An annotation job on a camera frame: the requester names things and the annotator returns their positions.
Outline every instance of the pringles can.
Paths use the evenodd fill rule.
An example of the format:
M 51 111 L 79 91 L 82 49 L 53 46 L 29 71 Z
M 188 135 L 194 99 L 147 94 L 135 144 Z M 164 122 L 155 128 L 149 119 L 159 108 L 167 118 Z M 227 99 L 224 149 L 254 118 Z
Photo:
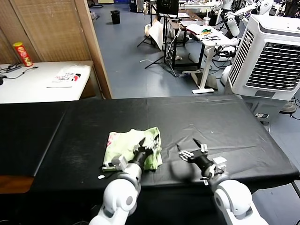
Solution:
M 16 51 L 18 52 L 19 56 L 21 57 L 24 65 L 26 67 L 31 67 L 33 65 L 28 53 L 26 52 L 26 49 L 23 45 L 22 42 L 16 42 L 13 44 L 13 46 L 15 47 Z

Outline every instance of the vent grille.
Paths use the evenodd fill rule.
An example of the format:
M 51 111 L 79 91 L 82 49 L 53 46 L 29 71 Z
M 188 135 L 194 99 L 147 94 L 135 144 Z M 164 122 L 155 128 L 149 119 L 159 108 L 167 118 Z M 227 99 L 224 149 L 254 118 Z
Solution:
M 293 91 L 300 82 L 300 46 L 266 43 L 246 86 Z
M 247 30 L 243 41 L 241 42 L 240 46 L 239 46 L 239 51 L 238 54 L 236 55 L 234 64 L 232 66 L 232 69 L 230 71 L 230 75 L 229 75 L 229 81 L 231 83 L 231 86 L 234 85 L 236 79 L 238 78 L 238 75 L 240 73 L 240 69 L 243 66 L 243 63 L 246 59 L 246 56 L 248 54 L 248 51 L 250 49 L 250 46 L 253 42 L 254 39 L 254 35 L 252 34 L 252 32 L 250 30 Z

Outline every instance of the trash can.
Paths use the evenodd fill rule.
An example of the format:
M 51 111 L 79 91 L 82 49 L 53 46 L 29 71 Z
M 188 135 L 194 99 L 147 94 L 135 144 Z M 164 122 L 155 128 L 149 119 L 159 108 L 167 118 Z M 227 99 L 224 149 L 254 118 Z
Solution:
M 113 24 L 119 24 L 120 23 L 120 11 L 118 11 L 118 10 L 111 11 L 111 16 L 112 16 L 112 23 Z

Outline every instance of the white table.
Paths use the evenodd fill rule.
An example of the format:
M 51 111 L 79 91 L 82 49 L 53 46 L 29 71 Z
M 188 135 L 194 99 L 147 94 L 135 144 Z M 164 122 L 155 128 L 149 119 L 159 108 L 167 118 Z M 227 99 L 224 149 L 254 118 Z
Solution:
M 70 88 L 47 88 L 61 69 L 67 69 L 78 65 L 80 78 Z M 38 62 L 34 63 L 36 69 L 31 69 L 21 77 L 14 80 L 3 79 L 0 85 L 0 104 L 5 103 L 29 103 L 29 102 L 60 102 L 79 100 L 83 89 L 91 77 L 97 96 L 100 96 L 96 76 L 93 69 L 93 61 L 73 62 Z M 20 75 L 27 67 L 5 73 L 7 77 Z
M 222 32 L 217 31 L 213 27 L 208 27 L 207 29 L 211 29 L 211 35 L 218 36 L 220 40 L 214 40 L 214 41 L 205 40 L 205 39 L 203 39 L 202 35 L 195 35 L 195 37 L 199 41 L 201 41 L 202 44 L 205 46 L 204 52 L 206 54 L 206 63 L 205 63 L 205 68 L 203 70 L 200 85 L 199 85 L 199 82 L 198 82 L 198 77 L 195 74 L 195 73 L 197 73 L 197 71 L 194 71 L 194 72 L 185 71 L 185 72 L 183 72 L 183 73 L 190 72 L 194 82 L 196 83 L 196 85 L 198 87 L 198 89 L 192 90 L 193 94 L 203 94 L 203 93 L 214 92 L 214 90 L 212 88 L 205 88 L 205 84 L 206 84 L 206 81 L 207 81 L 208 73 L 210 71 L 210 64 L 211 64 L 211 61 L 212 61 L 212 57 L 214 56 L 215 46 L 229 45 L 231 43 L 231 40 L 228 37 L 226 37 Z
M 205 13 L 206 10 L 210 11 L 209 8 L 212 8 L 215 6 L 216 1 L 213 0 L 211 2 L 202 3 L 202 4 L 185 4 L 186 1 L 179 0 L 179 9 L 200 9 L 200 11 L 197 10 L 197 12 Z

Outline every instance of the floor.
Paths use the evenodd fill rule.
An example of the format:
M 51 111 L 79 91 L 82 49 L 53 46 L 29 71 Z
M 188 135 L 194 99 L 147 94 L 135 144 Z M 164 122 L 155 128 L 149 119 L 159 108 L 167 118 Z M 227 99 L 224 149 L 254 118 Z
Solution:
M 120 24 L 112 24 L 112 10 L 120 11 Z M 192 89 L 196 86 L 190 77 L 175 78 L 159 65 L 144 69 L 150 62 L 140 63 L 162 56 L 162 52 L 147 44 L 136 47 L 143 40 L 144 26 L 150 20 L 148 15 L 131 13 L 127 5 L 105 5 L 92 11 L 100 16 L 94 27 L 114 98 L 193 95 Z M 192 40 L 186 48 L 178 49 L 178 55 L 186 58 L 191 53 L 191 58 L 197 60 L 200 48 L 201 45 Z M 213 66 L 211 73 L 216 72 L 214 75 L 220 78 L 222 71 L 216 70 Z M 213 94 L 222 95 L 224 88 L 217 81 L 219 90 Z M 294 115 L 300 118 L 300 110 Z M 300 150 L 297 147 L 300 146 L 300 121 L 280 114 L 270 126 L 270 135 L 300 170 Z M 259 190 L 253 194 L 253 200 L 270 225 L 294 225 L 300 219 L 300 199 L 291 184 Z

